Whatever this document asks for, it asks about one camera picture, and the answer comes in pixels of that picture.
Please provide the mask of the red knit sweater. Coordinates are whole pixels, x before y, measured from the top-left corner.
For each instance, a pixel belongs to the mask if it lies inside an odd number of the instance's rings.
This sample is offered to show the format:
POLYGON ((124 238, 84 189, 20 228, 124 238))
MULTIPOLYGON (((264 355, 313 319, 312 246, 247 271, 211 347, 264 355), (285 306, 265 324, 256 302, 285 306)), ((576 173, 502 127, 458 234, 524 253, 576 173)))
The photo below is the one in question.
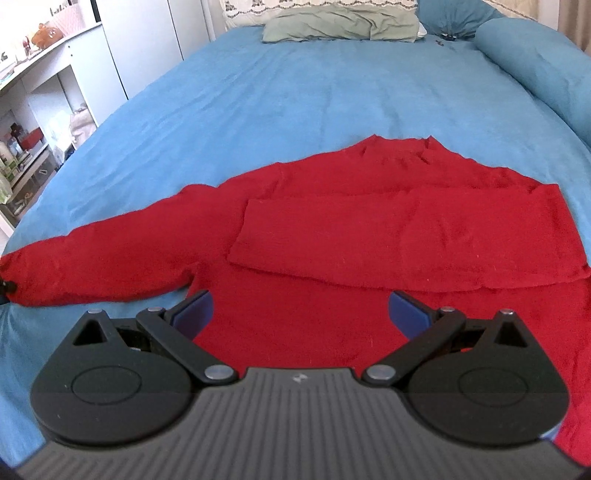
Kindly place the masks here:
POLYGON ((590 269, 561 191, 432 138, 189 185, 5 254, 1 277, 28 307, 207 290, 195 341, 240 371, 366 369, 404 341, 394 290, 476 318, 510 308, 570 391, 558 445, 590 460, 590 269))

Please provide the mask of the beige bag in shelf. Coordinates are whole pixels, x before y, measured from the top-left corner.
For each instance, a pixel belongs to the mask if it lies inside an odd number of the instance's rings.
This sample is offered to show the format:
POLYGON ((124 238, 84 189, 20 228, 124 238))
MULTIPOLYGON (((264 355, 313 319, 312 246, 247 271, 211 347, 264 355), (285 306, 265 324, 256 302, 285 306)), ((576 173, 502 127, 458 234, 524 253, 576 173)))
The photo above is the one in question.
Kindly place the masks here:
POLYGON ((95 131, 96 124, 87 107, 82 107, 72 114, 70 133, 75 149, 79 148, 95 131))

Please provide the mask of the white shelf desk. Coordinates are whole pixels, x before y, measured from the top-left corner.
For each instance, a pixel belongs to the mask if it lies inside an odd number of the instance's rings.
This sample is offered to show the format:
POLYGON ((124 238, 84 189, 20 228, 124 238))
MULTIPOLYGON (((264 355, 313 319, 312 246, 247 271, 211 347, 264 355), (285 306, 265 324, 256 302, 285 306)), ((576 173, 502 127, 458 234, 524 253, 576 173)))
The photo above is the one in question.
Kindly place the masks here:
POLYGON ((127 101, 101 24, 62 39, 15 67, 1 84, 1 116, 11 114, 43 142, 15 178, 14 193, 30 182, 33 170, 48 157, 57 162, 72 144, 70 120, 85 106, 96 126, 127 101))

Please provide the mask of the blue bed sheet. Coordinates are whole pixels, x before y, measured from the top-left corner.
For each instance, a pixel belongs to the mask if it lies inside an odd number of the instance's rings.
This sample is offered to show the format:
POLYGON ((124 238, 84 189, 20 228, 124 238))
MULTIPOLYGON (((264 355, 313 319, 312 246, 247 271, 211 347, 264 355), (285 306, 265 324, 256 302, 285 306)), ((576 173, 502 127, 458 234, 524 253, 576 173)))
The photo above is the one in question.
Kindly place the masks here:
POLYGON ((66 163, 10 250, 370 135, 434 137, 488 166, 561 187, 590 236, 590 148, 468 41, 265 44, 232 30, 113 113, 66 163))

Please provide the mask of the orange plush on desk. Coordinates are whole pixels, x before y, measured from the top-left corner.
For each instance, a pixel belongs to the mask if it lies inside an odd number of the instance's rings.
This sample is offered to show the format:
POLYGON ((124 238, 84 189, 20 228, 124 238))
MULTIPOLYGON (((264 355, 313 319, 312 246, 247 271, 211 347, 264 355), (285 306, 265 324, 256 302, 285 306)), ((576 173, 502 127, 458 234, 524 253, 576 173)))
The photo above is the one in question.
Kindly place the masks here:
POLYGON ((31 42, 35 47, 45 50, 62 40, 63 37, 62 31, 58 27, 50 24, 40 24, 38 30, 32 36, 31 42))

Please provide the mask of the white grey wardrobe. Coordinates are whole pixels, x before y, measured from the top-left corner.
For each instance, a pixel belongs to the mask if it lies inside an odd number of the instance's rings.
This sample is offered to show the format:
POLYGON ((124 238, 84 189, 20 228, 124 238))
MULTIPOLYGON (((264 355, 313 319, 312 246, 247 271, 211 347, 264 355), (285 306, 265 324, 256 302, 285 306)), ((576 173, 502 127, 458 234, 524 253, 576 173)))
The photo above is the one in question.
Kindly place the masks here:
POLYGON ((129 99, 211 41, 200 1, 96 0, 92 6, 129 99))

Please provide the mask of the rolled blue duvet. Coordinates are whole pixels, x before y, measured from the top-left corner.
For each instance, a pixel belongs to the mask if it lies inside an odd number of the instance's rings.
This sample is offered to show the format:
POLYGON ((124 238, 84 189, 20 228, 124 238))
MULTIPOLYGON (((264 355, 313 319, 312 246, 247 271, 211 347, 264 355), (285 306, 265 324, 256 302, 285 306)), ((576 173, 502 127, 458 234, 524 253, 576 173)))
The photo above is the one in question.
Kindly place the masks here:
POLYGON ((590 57, 563 34, 532 20, 498 18, 474 43, 590 142, 590 57))

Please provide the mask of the teal pillow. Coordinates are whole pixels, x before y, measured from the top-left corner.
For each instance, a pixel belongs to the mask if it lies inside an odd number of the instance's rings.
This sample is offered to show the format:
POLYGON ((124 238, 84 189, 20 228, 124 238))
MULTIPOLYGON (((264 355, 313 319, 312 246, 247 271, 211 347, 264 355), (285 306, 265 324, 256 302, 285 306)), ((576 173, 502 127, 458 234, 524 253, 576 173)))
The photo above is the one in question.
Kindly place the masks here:
POLYGON ((448 40, 471 39, 484 23, 504 18, 482 0, 418 0, 417 16, 431 35, 448 40))

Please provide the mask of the green pillow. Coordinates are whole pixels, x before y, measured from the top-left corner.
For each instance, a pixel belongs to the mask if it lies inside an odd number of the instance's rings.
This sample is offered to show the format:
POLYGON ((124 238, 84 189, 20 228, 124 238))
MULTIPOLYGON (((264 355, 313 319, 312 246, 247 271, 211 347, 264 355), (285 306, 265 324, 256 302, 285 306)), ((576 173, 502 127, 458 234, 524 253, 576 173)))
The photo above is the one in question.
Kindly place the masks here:
POLYGON ((417 15, 393 5, 295 8, 263 27, 263 43, 311 40, 370 40, 413 43, 428 34, 417 15))

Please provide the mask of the cream quilted headboard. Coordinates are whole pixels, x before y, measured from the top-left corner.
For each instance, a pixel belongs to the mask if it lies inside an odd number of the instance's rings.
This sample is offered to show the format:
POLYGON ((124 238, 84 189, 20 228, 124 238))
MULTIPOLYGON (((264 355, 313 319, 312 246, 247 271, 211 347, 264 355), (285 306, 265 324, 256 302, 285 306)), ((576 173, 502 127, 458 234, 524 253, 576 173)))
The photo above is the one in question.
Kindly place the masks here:
POLYGON ((221 12, 229 29, 264 25, 283 12, 308 7, 397 7, 416 13, 418 2, 412 0, 221 0, 221 12))

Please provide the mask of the beige curtain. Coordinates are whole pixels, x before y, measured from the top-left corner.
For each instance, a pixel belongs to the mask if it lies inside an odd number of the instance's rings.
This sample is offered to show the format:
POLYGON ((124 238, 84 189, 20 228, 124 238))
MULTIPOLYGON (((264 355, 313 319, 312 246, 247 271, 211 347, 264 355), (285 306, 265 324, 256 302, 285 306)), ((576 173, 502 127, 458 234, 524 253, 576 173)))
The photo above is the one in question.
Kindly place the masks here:
POLYGON ((581 50, 590 49, 591 0, 561 0, 558 30, 581 50))

